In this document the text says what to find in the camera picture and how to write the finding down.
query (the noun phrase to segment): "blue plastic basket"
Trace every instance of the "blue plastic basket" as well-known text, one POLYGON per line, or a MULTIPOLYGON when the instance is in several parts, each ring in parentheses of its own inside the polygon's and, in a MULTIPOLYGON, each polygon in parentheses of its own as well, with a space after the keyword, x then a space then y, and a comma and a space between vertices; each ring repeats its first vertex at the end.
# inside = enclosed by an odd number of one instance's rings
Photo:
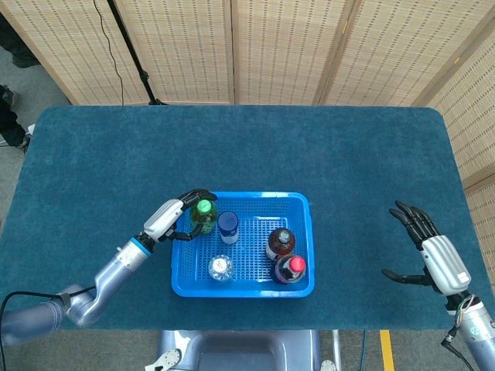
MULTIPOLYGON (((219 213, 233 211, 239 219, 239 240, 224 243, 218 227, 192 241, 173 242, 172 288, 180 296, 203 298, 302 298, 315 287, 312 224, 306 197, 296 192, 215 192, 219 213), (277 284, 270 276, 273 263, 265 246, 275 228, 284 226, 295 235, 294 254, 306 260, 305 277, 294 284, 277 284), (234 276, 226 282, 210 277, 208 263, 225 254, 234 263, 234 276)), ((191 231, 189 212, 177 230, 191 231)))

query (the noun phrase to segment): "robotic hand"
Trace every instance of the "robotic hand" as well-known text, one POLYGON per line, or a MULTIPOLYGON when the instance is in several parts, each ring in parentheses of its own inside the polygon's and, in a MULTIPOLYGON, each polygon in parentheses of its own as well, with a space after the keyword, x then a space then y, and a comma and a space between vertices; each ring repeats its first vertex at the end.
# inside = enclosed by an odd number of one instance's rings
POLYGON ((166 239, 191 240, 200 234, 203 225, 184 233, 176 231, 176 222, 201 199, 214 201, 217 197, 205 189, 194 189, 164 203, 146 221, 144 230, 118 248, 117 254, 95 276, 95 296, 73 284, 56 298, 36 307, 7 311, 0 321, 2 344, 18 345, 55 332, 65 316, 81 328, 95 323, 118 289, 152 255, 156 243, 166 239))
POLYGON ((456 248, 450 240, 437 230, 428 214, 400 201, 399 208, 390 209, 392 216, 401 221, 408 235, 421 254, 425 267, 424 275, 404 276, 388 269, 382 273, 401 284, 432 286, 433 290, 447 297, 447 312, 455 316, 454 326, 442 341, 442 346, 462 359, 466 359, 451 342, 459 330, 481 371, 495 369, 495 322, 482 301, 468 291, 471 276, 456 248))

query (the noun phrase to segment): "yellow tape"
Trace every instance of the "yellow tape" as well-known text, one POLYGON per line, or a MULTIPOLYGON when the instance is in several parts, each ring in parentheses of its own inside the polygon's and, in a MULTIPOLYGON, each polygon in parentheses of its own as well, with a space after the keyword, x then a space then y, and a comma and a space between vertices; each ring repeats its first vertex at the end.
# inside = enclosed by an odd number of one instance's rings
POLYGON ((394 357, 392 356, 392 344, 390 332, 380 330, 381 354, 384 358, 384 371, 394 371, 394 357))

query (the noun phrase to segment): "blue table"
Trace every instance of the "blue table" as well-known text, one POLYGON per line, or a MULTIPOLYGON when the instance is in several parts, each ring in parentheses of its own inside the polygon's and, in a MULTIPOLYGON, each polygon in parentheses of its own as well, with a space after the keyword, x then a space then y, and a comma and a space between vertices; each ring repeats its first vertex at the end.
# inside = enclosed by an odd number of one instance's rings
POLYGON ((171 244, 162 243, 95 327, 448 328, 444 298, 381 274, 422 272, 388 214, 395 199, 431 214, 462 255, 472 290, 495 308, 443 120, 396 107, 51 108, 36 125, 0 241, 0 294, 91 285, 163 202, 199 187, 306 195, 314 292, 181 298, 170 284, 171 244))

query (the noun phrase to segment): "bottle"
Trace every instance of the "bottle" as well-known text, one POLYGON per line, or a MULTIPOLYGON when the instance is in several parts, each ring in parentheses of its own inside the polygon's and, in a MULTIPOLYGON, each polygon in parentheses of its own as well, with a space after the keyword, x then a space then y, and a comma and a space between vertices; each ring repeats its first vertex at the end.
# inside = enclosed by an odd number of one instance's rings
POLYGON ((295 237, 287 228, 277 228, 270 233, 266 243, 268 258, 277 260, 281 256, 290 254, 295 246, 295 237))
POLYGON ((218 216, 218 230, 222 241, 231 245, 239 239, 239 220, 231 211, 224 211, 218 216))
POLYGON ((215 229, 215 222, 217 221, 217 207, 214 203, 207 199, 200 200, 191 210, 191 222, 193 228, 197 224, 203 224, 202 234, 208 234, 215 229))
POLYGON ((210 276, 217 281, 228 281, 234 275, 234 265, 227 255, 216 255, 208 266, 210 276))
POLYGON ((271 269, 271 278, 279 284, 293 284, 306 274, 306 262, 297 255, 289 254, 277 260, 271 269))

